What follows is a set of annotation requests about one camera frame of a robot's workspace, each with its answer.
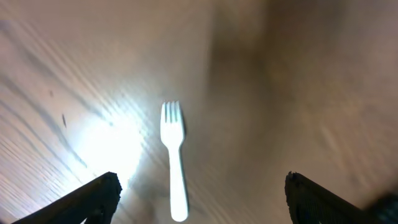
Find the fork handle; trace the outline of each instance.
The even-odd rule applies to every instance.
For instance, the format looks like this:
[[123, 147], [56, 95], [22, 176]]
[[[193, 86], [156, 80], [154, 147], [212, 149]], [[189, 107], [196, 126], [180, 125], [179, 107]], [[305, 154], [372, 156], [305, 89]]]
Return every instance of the fork handle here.
[[170, 156], [170, 207], [172, 218], [182, 222], [188, 217], [188, 200], [185, 190], [180, 149], [169, 150]]

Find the wooden surface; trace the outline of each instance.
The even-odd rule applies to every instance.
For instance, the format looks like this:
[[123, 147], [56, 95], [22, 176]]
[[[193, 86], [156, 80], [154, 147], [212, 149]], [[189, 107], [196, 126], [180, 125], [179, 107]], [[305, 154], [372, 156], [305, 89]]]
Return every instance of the wooden surface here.
[[112, 171], [114, 223], [173, 223], [165, 100], [186, 223], [290, 223], [290, 170], [364, 207], [398, 180], [396, 21], [395, 0], [0, 0], [0, 218]]

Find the utensil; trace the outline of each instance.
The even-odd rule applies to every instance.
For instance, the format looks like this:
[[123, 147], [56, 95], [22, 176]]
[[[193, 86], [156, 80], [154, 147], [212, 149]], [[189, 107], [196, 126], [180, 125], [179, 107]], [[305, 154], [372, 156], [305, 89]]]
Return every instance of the utensil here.
[[188, 200], [180, 155], [184, 140], [184, 128], [180, 103], [163, 103], [160, 117], [160, 138], [169, 150], [170, 157], [170, 206], [172, 218], [182, 222], [188, 217]]

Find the fork head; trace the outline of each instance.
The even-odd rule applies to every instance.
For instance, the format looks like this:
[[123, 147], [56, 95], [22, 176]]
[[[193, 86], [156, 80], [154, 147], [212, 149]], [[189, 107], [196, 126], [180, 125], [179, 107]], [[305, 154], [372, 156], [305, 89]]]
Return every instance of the fork head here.
[[165, 102], [160, 117], [160, 139], [169, 149], [179, 150], [185, 137], [183, 119], [178, 101]]

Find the brown wooden tabletop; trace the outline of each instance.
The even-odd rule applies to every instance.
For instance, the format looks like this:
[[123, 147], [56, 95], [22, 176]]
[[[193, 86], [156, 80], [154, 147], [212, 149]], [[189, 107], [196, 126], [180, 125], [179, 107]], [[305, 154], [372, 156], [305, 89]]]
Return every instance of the brown wooden tabletop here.
[[291, 223], [290, 170], [363, 208], [398, 180], [396, 21], [395, 0], [0, 0], [0, 219], [112, 171], [114, 223], [173, 223], [166, 100], [186, 223]]

